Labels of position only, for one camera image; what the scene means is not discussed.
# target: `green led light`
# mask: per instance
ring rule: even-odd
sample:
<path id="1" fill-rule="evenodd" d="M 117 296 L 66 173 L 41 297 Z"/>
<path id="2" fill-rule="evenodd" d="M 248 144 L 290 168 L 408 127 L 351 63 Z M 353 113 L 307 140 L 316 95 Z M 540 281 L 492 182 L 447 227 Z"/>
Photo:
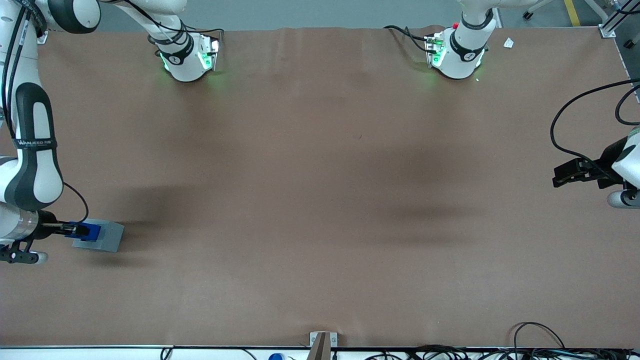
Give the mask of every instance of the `green led light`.
<path id="1" fill-rule="evenodd" d="M 162 63 L 164 64 L 164 68 L 165 68 L 167 71 L 170 71 L 170 70 L 169 70 L 169 65 L 167 65 L 167 64 L 166 64 L 166 60 L 164 59 L 164 56 L 162 55 L 162 53 L 160 53 L 160 59 L 162 59 Z"/>
<path id="2" fill-rule="evenodd" d="M 207 53 L 201 53 L 198 52 L 198 57 L 200 58 L 200 62 L 202 63 L 202 67 L 205 70 L 209 70 L 211 69 L 212 65 L 211 65 L 211 56 L 209 56 Z"/>

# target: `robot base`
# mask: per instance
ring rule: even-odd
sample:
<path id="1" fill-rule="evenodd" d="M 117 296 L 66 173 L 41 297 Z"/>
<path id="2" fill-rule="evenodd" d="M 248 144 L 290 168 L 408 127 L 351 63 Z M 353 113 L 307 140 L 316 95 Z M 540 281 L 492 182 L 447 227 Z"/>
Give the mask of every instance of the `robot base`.
<path id="1" fill-rule="evenodd" d="M 427 53 L 427 63 L 448 78 L 468 78 L 480 66 L 484 50 L 473 61 L 462 61 L 460 55 L 451 49 L 450 39 L 453 31 L 453 28 L 447 28 L 441 33 L 425 38 L 426 49 L 436 51 L 435 54 Z"/>
<path id="2" fill-rule="evenodd" d="M 96 241 L 75 239 L 73 247 L 103 252 L 118 252 L 118 246 L 120 246 L 120 240 L 124 232 L 124 225 L 113 221 L 96 219 L 86 219 L 84 223 L 100 226 L 98 239 Z"/>

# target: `metal bracket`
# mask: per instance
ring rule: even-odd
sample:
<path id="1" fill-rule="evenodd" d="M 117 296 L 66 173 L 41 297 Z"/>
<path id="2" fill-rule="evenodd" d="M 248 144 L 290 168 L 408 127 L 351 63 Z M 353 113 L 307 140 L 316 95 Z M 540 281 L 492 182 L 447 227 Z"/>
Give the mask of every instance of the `metal bracket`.
<path id="1" fill-rule="evenodd" d="M 49 30 L 45 31 L 41 37 L 38 38 L 38 45 L 44 45 L 49 37 Z"/>
<path id="2" fill-rule="evenodd" d="M 602 24 L 598 25 L 598 30 L 600 31 L 600 36 L 602 38 L 615 38 L 616 37 L 616 32 L 611 30 L 610 33 L 607 33 L 605 31 L 605 29 L 602 27 Z"/>
<path id="3" fill-rule="evenodd" d="M 338 333 L 316 331 L 309 334 L 311 350 L 307 360 L 330 360 L 331 348 L 338 346 Z"/>
<path id="4" fill-rule="evenodd" d="M 310 347 L 314 346 L 314 341 L 316 340 L 318 334 L 320 334 L 321 332 L 326 332 L 326 331 L 314 331 L 309 333 Z M 329 334 L 329 338 L 331 339 L 331 342 L 330 342 L 331 347 L 338 346 L 338 333 L 337 332 L 326 332 L 326 333 Z"/>

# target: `blue block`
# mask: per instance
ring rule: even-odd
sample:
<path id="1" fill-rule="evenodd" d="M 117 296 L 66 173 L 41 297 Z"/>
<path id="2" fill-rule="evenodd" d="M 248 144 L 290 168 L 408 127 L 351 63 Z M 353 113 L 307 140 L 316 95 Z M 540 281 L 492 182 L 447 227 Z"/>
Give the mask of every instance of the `blue block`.
<path id="1" fill-rule="evenodd" d="M 91 242 L 96 242 L 98 241 L 98 236 L 100 235 L 100 225 L 94 225 L 94 224 L 89 224 L 86 222 L 82 222 L 81 223 L 83 226 L 85 226 L 87 229 L 89 229 L 89 235 L 86 236 L 81 236 L 81 235 L 65 235 L 66 238 L 73 238 L 73 239 L 80 239 L 82 241 L 91 241 Z"/>
<path id="2" fill-rule="evenodd" d="M 77 238 L 74 240 L 73 247 L 95 251 L 118 252 L 118 246 L 120 246 L 120 240 L 124 232 L 124 225 L 113 221 L 97 219 L 86 219 L 83 224 L 91 228 L 89 237 L 91 237 L 94 229 L 98 229 L 98 237 L 95 241 L 85 241 Z"/>

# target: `white paper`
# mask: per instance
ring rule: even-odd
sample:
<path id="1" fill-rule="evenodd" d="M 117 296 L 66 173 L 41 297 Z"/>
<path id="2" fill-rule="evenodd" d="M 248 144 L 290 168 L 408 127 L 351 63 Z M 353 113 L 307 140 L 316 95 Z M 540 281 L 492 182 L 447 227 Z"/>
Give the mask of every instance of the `white paper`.
<path id="1" fill-rule="evenodd" d="M 507 38 L 507 41 L 504 42 L 504 47 L 511 49 L 513 47 L 513 40 L 511 38 Z"/>

